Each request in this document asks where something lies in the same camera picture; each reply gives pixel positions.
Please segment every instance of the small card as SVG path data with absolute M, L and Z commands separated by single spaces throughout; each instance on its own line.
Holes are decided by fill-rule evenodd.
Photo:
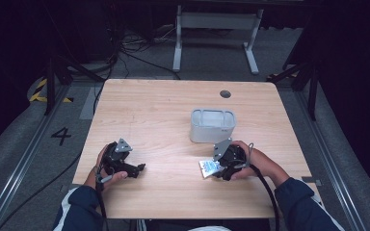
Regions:
M 207 161 L 199 161 L 200 170 L 202 171 L 202 175 L 204 178 L 218 172 L 224 170 L 223 167 L 219 164 L 219 162 L 215 162 L 213 160 Z

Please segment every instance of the metal stand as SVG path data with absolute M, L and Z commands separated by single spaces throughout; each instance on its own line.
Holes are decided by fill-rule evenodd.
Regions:
M 70 75 L 69 70 L 67 69 L 68 66 L 73 67 L 74 69 L 78 70 L 79 72 L 83 73 L 84 75 L 88 76 L 89 78 L 93 79 L 96 82 L 104 82 L 105 80 L 98 75 L 92 73 L 88 69 L 84 68 L 78 63 L 75 63 L 65 57 L 55 55 L 52 52 L 52 55 L 47 62 L 47 69 L 46 69 L 46 79 L 47 79 L 47 105 L 46 105 L 46 112 L 44 113 L 46 116 L 51 112 L 53 109 L 56 100 L 55 100 L 55 75 L 59 79 L 62 85 L 69 85 L 73 81 L 73 78 Z
M 318 69 L 317 64 L 315 63 L 297 64 L 281 72 L 279 75 L 273 77 L 269 81 L 275 84 L 278 81 L 296 72 L 299 72 L 299 73 L 297 74 L 296 79 L 293 81 L 291 85 L 294 91 L 303 90 L 303 88 L 308 83 L 308 81 L 311 80 L 307 109 L 308 109 L 309 115 L 311 116 L 311 119 L 315 121 L 316 120 L 315 119 L 315 101 L 316 101 L 316 96 L 317 96 L 317 85 L 318 85 L 318 79 L 319 79 L 319 69 Z
M 178 6 L 176 13 L 176 45 L 173 55 L 172 70 L 178 72 L 181 67 L 182 55 L 182 28 L 212 28 L 231 30 L 251 30 L 251 39 L 244 43 L 246 57 L 248 58 L 251 73 L 259 73 L 256 60 L 251 51 L 257 31 L 260 26 L 263 10 L 257 14 L 239 13 L 183 13 L 181 6 Z

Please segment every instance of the gray floor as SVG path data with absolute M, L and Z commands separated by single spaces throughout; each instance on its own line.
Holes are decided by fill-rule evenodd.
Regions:
M 182 80 L 263 82 L 269 74 L 281 72 L 281 67 L 301 30 L 259 31 L 253 48 L 260 71 L 257 76 L 251 75 L 241 48 L 249 35 L 240 31 L 233 31 L 227 35 L 224 32 L 220 33 L 223 35 L 218 36 L 206 31 L 189 31 L 185 34 L 181 71 L 178 73 Z M 174 43 L 168 40 L 144 52 L 132 55 L 166 68 L 172 68 L 173 49 Z M 123 54 L 120 54 L 120 58 L 121 60 L 117 62 L 112 73 L 112 78 L 173 78 L 167 70 L 142 63 Z M 28 97 L 31 96 L 38 82 L 39 80 L 30 87 Z M 314 124 L 309 123 L 307 114 L 300 103 L 300 98 L 307 96 L 307 90 L 293 92 L 289 88 L 290 82 L 290 79 L 283 80 L 277 83 L 277 88 L 310 170 L 314 178 L 322 183 L 318 189 L 327 210 L 346 230 L 356 230 L 351 222 L 351 216 L 343 209 L 345 203 L 337 194 L 334 181 L 331 181 L 323 162 L 323 150 L 311 130 L 314 124 L 320 129 L 327 149 L 339 169 L 364 225 L 364 227 L 359 226 L 358 230 L 370 230 L 370 180 L 346 141 L 326 97 L 319 88 L 316 104 L 317 121 Z M 41 141 L 36 144 L 37 151 L 31 157 L 33 160 L 26 174 L 20 177 L 17 191 L 13 197 L 8 198 L 10 203 L 7 208 L 3 208 L 1 221 L 27 197 L 65 169 L 82 150 L 93 118 L 93 100 L 99 87 L 99 84 L 86 81 L 84 78 L 76 78 L 67 89 L 67 97 L 73 97 L 74 101 L 59 105 L 46 131 L 41 135 Z M 44 119 L 44 110 L 45 103 L 32 102 L 31 106 L 0 137 L 0 194 L 9 182 L 9 177 L 25 150 L 30 148 L 28 145 L 34 138 L 40 122 Z M 64 127 L 68 129 L 67 133 L 71 135 L 71 138 L 66 139 L 63 145 L 60 145 L 60 139 L 51 138 L 51 135 Z M 1 230 L 51 229 L 60 202 L 70 186 L 75 168 L 76 165 L 26 203 Z M 111 222 L 112 230 L 127 230 L 128 220 L 112 220 Z

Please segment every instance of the table leg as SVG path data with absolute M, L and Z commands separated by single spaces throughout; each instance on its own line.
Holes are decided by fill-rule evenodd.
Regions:
M 181 69 L 181 55 L 182 55 L 181 14 L 182 14 L 181 6 L 178 6 L 178 10 L 176 12 L 176 45 L 175 53 L 173 55 L 173 67 L 172 67 L 172 70 L 175 72 L 179 72 L 179 70 Z
M 259 30 L 262 15 L 263 10 L 258 10 L 256 14 L 256 20 L 254 21 L 253 26 L 251 28 L 251 40 L 249 42 L 244 43 L 246 57 L 248 58 L 251 73 L 254 75 L 259 73 L 259 69 L 257 67 L 256 60 L 254 59 L 254 55 L 251 50 L 253 48 L 254 40 L 256 39 L 257 31 Z

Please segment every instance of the dark jacket sleeve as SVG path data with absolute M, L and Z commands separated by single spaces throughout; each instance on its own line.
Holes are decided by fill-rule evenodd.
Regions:
M 343 230 L 311 196 L 314 191 L 303 181 L 289 178 L 275 190 L 278 206 L 288 230 Z
M 102 216 L 96 191 L 88 186 L 70 190 L 62 201 L 53 230 L 101 230 Z

